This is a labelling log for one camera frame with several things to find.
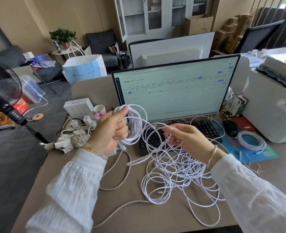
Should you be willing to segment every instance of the person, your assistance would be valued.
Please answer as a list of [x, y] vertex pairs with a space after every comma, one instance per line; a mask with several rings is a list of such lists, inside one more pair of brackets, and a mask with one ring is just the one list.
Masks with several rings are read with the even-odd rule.
[[[44, 206], [26, 224], [26, 232], [86, 232], [107, 155], [128, 135], [127, 106], [104, 115], [87, 145], [79, 148], [61, 173], [47, 186]], [[286, 196], [244, 167], [231, 154], [207, 140], [194, 126], [174, 124], [163, 129], [169, 143], [181, 146], [208, 165], [243, 232], [286, 232]]]

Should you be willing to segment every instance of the flower pot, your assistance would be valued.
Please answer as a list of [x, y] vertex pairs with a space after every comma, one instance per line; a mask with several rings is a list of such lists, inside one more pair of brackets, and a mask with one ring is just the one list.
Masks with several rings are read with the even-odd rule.
[[64, 43], [64, 44], [63, 44], [63, 47], [64, 47], [64, 49], [70, 48], [70, 43], [69, 43], [69, 42]]

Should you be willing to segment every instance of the blue mouse pad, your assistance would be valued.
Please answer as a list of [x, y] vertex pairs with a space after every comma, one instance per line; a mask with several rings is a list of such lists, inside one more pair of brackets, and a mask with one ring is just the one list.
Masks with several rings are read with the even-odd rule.
[[[219, 127], [217, 123], [213, 123], [215, 129], [218, 130], [219, 135], [223, 135], [223, 130]], [[243, 135], [243, 139], [251, 144], [251, 145], [257, 145], [257, 140], [249, 135]], [[278, 158], [278, 154], [270, 147], [270, 145], [267, 144], [267, 147], [259, 154], [256, 154], [258, 151], [248, 150], [244, 148], [238, 140], [233, 140], [233, 137], [229, 136], [225, 132], [225, 136], [222, 137], [223, 139], [223, 146], [226, 147], [226, 149], [234, 155], [234, 157], [239, 160], [240, 154], [239, 151], [241, 151], [241, 163], [249, 163], [249, 162], [257, 162], [262, 160], [268, 160], [273, 158]]]

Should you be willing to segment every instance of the cabinet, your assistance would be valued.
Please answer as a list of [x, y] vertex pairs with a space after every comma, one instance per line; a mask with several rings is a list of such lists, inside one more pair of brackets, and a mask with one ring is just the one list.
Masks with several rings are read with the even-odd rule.
[[185, 17], [205, 14], [208, 0], [114, 0], [122, 41], [178, 37]]

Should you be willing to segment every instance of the white blouse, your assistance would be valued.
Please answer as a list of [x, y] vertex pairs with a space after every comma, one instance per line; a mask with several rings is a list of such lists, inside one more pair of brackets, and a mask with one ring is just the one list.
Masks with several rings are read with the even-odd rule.
[[[86, 232], [106, 160], [78, 149], [46, 189], [46, 202], [26, 224], [27, 233]], [[231, 154], [211, 170], [243, 232], [286, 232], [286, 196]]]

